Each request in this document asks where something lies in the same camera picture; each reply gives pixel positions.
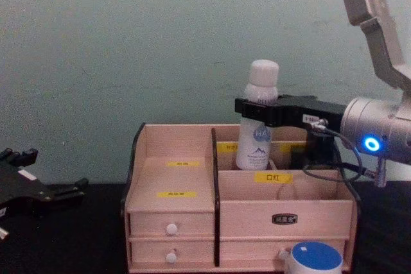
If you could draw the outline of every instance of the cable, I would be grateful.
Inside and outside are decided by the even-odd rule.
[[[344,163],[343,163],[343,162],[341,162],[341,163],[332,162],[332,163],[327,163],[327,164],[329,164],[331,167],[344,168],[344,169],[348,169],[348,170],[354,171],[355,173],[358,172],[358,166],[357,166],[357,165],[354,165],[354,164],[351,164],[351,163],[347,163],[347,162],[344,162]],[[362,171],[360,172],[360,174],[361,174],[362,176],[366,176],[366,175],[368,175],[369,173],[372,173],[372,171],[371,171],[371,170],[368,170],[366,167],[363,167],[363,168],[362,168]]]
[[[337,163],[342,165],[342,159],[341,159],[341,153],[340,153],[340,149],[337,146],[337,143],[334,141],[334,154],[335,154],[335,158]],[[345,180],[347,179],[347,175],[345,174],[345,169],[343,167],[338,167],[338,170],[340,171],[341,177]],[[362,200],[360,195],[357,193],[356,189],[353,187],[353,185],[351,184],[351,182],[346,182],[345,185],[347,186],[347,188],[349,189],[349,191],[351,192],[351,194],[354,196],[356,202],[357,202],[357,215],[358,217],[360,217],[361,215],[361,208],[362,208]]]
[[[361,156],[360,156],[360,154],[359,154],[359,152],[358,152],[355,144],[353,144],[350,140],[348,140],[347,137],[341,135],[341,134],[338,133],[338,132],[335,132],[335,131],[333,131],[333,130],[328,129],[328,128],[326,128],[326,127],[323,126],[323,125],[320,125],[318,128],[319,128],[319,130],[320,130],[322,133],[325,133],[325,134],[328,134],[328,135],[331,135],[331,136],[340,138],[342,141],[344,141],[344,142],[350,147],[350,149],[354,152],[355,157],[357,158],[357,161],[358,161],[358,171],[357,171],[357,175],[355,175],[355,176],[353,176],[353,177],[351,177],[351,178],[346,178],[345,172],[344,172],[344,176],[343,176],[343,174],[342,174],[342,179],[340,180],[340,179],[330,178],[330,177],[328,177],[328,176],[315,175],[315,174],[310,173],[310,172],[308,171],[309,168],[317,167],[318,165],[305,165],[305,166],[303,167],[303,169],[302,169],[302,172],[305,173],[305,174],[308,175],[308,176],[312,176],[313,178],[317,178],[317,179],[321,179],[321,180],[325,180],[325,181],[332,181],[332,182],[344,182],[344,183],[348,183],[348,182],[353,182],[353,181],[359,179],[359,178],[361,177],[361,175],[362,175],[361,172],[362,172],[362,170],[363,170],[363,167],[362,167],[362,159],[361,159]]]

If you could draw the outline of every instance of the bottle cap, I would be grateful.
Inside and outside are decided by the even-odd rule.
[[[271,60],[255,60],[251,63],[249,82],[258,87],[277,85],[279,66]]]

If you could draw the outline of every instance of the yellow label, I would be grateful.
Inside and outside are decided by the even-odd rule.
[[[197,197],[197,192],[158,192],[158,198],[193,198]]]
[[[293,182],[293,175],[291,173],[258,172],[254,173],[254,182],[290,184]]]
[[[304,151],[306,148],[305,142],[295,143],[295,144],[280,144],[280,151],[283,153],[290,153],[291,150],[297,150],[298,152]]]
[[[200,162],[168,162],[166,165],[167,167],[198,167]]]
[[[217,153],[237,152],[238,145],[236,141],[217,142]]]

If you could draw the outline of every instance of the white drawer knob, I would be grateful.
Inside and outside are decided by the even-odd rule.
[[[168,224],[166,227],[166,233],[168,235],[174,235],[177,233],[179,229],[177,228],[176,224]]]
[[[176,261],[177,261],[177,255],[175,254],[175,250],[172,250],[170,253],[167,254],[166,262],[167,263],[176,263]]]
[[[290,253],[285,248],[280,249],[280,251],[278,252],[278,257],[281,260],[285,261],[289,256],[290,256]]]

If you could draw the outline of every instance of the label with chinese text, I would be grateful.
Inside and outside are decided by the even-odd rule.
[[[254,182],[290,184],[293,182],[293,175],[291,173],[257,172],[254,173]]]
[[[197,197],[197,192],[158,192],[158,198],[193,198]]]
[[[167,162],[167,167],[199,167],[200,162]]]
[[[291,150],[297,150],[297,152],[300,152],[304,151],[305,148],[305,141],[280,144],[280,151],[283,153],[291,153]]]
[[[276,225],[292,225],[297,222],[297,215],[291,213],[280,213],[272,216],[272,223]]]
[[[217,142],[217,153],[237,152],[238,144],[236,141]]]

